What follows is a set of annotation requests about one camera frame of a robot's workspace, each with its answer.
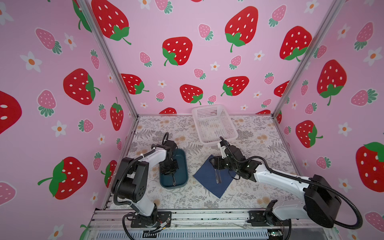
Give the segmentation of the silver metal fork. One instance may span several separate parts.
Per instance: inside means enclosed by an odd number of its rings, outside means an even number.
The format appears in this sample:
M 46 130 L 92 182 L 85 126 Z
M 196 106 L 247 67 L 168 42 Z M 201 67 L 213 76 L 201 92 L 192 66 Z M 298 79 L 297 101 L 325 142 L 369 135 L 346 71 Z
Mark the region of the silver metal fork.
M 215 178 L 216 178 L 216 183 L 219 184 L 221 182 L 219 172 L 217 169 L 215 169 Z

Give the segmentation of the dark blue paper napkin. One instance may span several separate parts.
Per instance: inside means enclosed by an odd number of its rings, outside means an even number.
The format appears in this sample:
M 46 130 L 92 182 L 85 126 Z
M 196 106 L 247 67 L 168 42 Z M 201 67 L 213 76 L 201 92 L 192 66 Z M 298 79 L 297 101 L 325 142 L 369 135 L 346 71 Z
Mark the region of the dark blue paper napkin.
M 213 155 L 208 157 L 204 164 L 194 174 L 194 178 L 210 193 L 220 199 L 237 174 L 228 169 L 219 170 L 221 183 L 217 183 L 216 170 L 212 165 L 212 160 L 214 160 Z

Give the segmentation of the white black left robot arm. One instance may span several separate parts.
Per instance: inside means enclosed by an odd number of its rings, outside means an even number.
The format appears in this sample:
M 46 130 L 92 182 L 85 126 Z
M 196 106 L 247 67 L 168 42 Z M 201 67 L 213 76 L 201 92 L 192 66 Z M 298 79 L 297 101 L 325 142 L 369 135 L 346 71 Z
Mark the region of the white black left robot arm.
M 158 221 L 158 208 L 146 195 L 149 170 L 160 166 L 163 175 L 174 175 L 179 169 L 173 152 L 177 144 L 165 140 L 160 145 L 152 145 L 152 150 L 135 159 L 124 158 L 115 176 L 111 192 L 116 206 L 128 205 L 136 212 L 137 220 L 152 227 Z

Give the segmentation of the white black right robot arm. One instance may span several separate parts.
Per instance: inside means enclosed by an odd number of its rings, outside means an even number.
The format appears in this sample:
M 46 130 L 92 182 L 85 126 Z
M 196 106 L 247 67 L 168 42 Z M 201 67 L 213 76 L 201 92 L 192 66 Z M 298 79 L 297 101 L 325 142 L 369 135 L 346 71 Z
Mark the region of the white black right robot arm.
M 266 159 L 260 156 L 245 158 L 239 148 L 227 142 L 218 143 L 218 148 L 221 154 L 214 157 L 215 169 L 234 171 L 240 178 L 279 188 L 298 198 L 295 201 L 271 202 L 264 213 L 269 225 L 278 220 L 310 219 L 329 229 L 335 225 L 350 230 L 362 227 L 363 217 L 358 208 L 333 189 L 323 177 L 302 177 L 275 170 L 268 165 Z M 354 212 L 357 218 L 355 224 L 337 221 L 342 202 L 347 203 Z

